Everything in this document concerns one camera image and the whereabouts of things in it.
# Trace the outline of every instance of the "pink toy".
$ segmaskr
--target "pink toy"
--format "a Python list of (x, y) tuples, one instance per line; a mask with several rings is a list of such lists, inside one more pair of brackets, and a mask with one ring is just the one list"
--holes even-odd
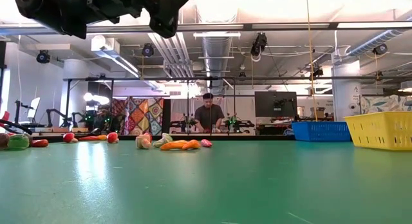
[(201, 140), (200, 144), (204, 147), (212, 147), (212, 142), (208, 140)]

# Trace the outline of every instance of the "patchwork fabric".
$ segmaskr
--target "patchwork fabric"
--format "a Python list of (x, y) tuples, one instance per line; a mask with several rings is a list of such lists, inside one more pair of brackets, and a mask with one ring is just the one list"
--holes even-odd
[(161, 135), (163, 103), (162, 98), (113, 99), (113, 114), (123, 114), (126, 117), (121, 125), (121, 135), (136, 135), (146, 132), (151, 135)]

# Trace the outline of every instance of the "gray t-shirt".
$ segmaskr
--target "gray t-shirt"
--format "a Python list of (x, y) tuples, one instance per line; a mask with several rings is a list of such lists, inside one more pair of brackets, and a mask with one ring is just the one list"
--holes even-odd
[(225, 115), (223, 114), (223, 111), (221, 110), (219, 105), (213, 104), (211, 109), (206, 108), (205, 106), (199, 107), (194, 113), (194, 118), (196, 120), (199, 120), (202, 128), (210, 129), (211, 122), (212, 125), (214, 125), (219, 118), (225, 118)]

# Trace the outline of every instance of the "plastic basket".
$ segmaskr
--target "plastic basket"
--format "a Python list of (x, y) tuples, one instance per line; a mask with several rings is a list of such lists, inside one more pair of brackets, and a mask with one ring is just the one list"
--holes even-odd
[(294, 122), (296, 140), (311, 142), (350, 141), (346, 122)]
[(357, 147), (412, 150), (412, 112), (387, 111), (345, 120)]

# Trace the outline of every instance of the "ceiling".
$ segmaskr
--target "ceiling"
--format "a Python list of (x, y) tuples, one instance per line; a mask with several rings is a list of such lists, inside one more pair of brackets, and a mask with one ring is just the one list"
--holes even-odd
[[(190, 0), (180, 12), (180, 23), (197, 23), (196, 4), (206, 3), (215, 13), (224, 13), (230, 5), (236, 6), (238, 23), (290, 23), (307, 22), (306, 0)], [(308, 0), (309, 14), (311, 22), (337, 22), (337, 21), (402, 21), (412, 15), (412, 0)], [(13, 0), (0, 0), (0, 21), (6, 24), (32, 23), (19, 15)], [(149, 16), (147, 12), (142, 13), (139, 19), (131, 16), (124, 16), (118, 25), (146, 25)], [(113, 25), (108, 21), (95, 24), (97, 26)], [(315, 53), (313, 58), (319, 57), (322, 53), (333, 52), (335, 44), (339, 46), (341, 53), (348, 46), (356, 46), (367, 41), (383, 30), (368, 31), (312, 31), (312, 45)], [(248, 55), (252, 42), (256, 38), (256, 32), (241, 32), (240, 38), (232, 38), (232, 47), (226, 75), (238, 76), (241, 65), (245, 66), (248, 76), (275, 77), (303, 75), (308, 76), (308, 68), (304, 68), (310, 62), (308, 52), (309, 32), (307, 31), (276, 31), (266, 32), (268, 47), (265, 53), (278, 54), (275, 57), (262, 56), (259, 62), (253, 62)], [(163, 57), (155, 49), (155, 54), (146, 59), (141, 58), (142, 46), (147, 42), (152, 42), (146, 33), (120, 33), (104, 35), (114, 37), (121, 44), (121, 54), (135, 66), (144, 69), (144, 75), (148, 77), (163, 77), (165, 74), (159, 68), (144, 68), (147, 65), (162, 65)], [(203, 56), (201, 38), (194, 38), (193, 32), (183, 32), (184, 40), (193, 62), (203, 63), (198, 57)], [(86, 40), (63, 35), (28, 35), (23, 36), (21, 42), (24, 44), (71, 44), (75, 48), (73, 51), (51, 51), (54, 57), (59, 59), (90, 59), (97, 62), (96, 65), (103, 67), (93, 68), (93, 73), (123, 73), (125, 70), (109, 59), (94, 59), (96, 55), (90, 51), (91, 38), (88, 35)], [(383, 71), (384, 75), (408, 75), (410, 69), (412, 74), (412, 31), (388, 41), (386, 44), (389, 53), (377, 59), (373, 54), (359, 56), (361, 73), (363, 75), (373, 75), (376, 71)], [(289, 53), (298, 56), (283, 57), (279, 53)], [(330, 65), (331, 61), (325, 61), (323, 65)], [(197, 75), (205, 75), (205, 72), (196, 71)], [(399, 80), (384, 80), (379, 82), (380, 87), (399, 87)], [(255, 81), (254, 84), (280, 84), (280, 81)], [(303, 80), (294, 80), (289, 83), (304, 83)], [(373, 81), (364, 81), (365, 87), (375, 87)]]

